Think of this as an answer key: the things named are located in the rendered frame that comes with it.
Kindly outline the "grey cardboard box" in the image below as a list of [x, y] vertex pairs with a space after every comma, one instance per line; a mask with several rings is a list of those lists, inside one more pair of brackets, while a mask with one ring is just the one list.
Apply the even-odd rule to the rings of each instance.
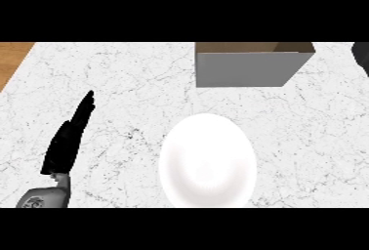
[[311, 42], [196, 42], [196, 87], [282, 87], [314, 53]]

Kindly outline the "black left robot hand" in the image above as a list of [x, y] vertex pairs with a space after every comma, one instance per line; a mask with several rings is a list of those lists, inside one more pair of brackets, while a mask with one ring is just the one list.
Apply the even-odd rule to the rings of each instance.
[[72, 119], [64, 122], [52, 138], [40, 169], [41, 175], [68, 174], [71, 172], [93, 110], [93, 91], [89, 91], [77, 107]]

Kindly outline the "dark appliance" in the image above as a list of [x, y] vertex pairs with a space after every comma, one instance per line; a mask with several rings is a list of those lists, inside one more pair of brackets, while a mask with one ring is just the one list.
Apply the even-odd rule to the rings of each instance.
[[356, 42], [351, 46], [351, 54], [357, 64], [369, 75], [369, 42]]

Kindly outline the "white plate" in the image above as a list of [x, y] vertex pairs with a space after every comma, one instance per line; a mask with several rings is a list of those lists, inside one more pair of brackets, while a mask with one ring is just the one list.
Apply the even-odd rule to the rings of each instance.
[[257, 183], [257, 158], [239, 126], [210, 113], [186, 117], [165, 136], [158, 173], [174, 207], [244, 207]]

